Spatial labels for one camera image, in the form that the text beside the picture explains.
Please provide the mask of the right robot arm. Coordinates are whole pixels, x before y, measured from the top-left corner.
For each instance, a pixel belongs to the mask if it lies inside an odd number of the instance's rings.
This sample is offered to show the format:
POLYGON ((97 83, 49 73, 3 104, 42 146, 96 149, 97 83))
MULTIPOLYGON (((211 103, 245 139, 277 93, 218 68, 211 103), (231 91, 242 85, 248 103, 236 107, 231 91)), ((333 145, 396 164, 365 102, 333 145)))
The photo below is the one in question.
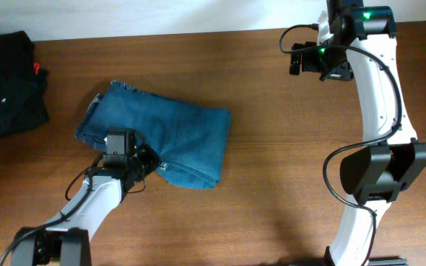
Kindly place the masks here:
POLYGON ((343 156, 339 178, 345 209, 333 242, 323 258, 311 264, 405 265, 401 258, 371 258, 386 210, 426 167, 426 143, 419 142, 402 97, 393 11, 357 0, 329 1, 312 29, 318 33, 316 41, 288 50, 289 72, 355 81, 363 137, 338 149, 343 156))

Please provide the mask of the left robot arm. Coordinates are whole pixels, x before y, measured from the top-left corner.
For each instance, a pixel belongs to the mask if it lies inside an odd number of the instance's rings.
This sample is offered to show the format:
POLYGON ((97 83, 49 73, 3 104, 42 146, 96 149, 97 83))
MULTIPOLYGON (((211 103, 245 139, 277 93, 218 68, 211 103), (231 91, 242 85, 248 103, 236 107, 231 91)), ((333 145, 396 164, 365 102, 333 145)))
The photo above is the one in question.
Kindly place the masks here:
POLYGON ((77 178, 80 190, 51 219, 35 227, 23 227, 0 258, 12 265, 91 265, 90 242, 108 214, 117 208, 137 184, 160 166, 160 158, 134 129, 110 129, 105 152, 77 178))

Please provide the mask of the blue denim jeans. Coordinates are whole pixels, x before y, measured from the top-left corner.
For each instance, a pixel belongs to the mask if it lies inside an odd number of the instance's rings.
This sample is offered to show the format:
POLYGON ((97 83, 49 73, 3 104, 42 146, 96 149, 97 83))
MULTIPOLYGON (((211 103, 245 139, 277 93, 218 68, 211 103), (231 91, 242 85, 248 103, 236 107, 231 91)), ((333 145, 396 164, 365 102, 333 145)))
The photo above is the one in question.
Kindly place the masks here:
POLYGON ((159 175, 181 188, 212 189, 221 180, 231 125, 224 108, 207 108, 112 81, 97 94, 76 139, 104 151, 110 129, 134 129, 160 157, 159 175))

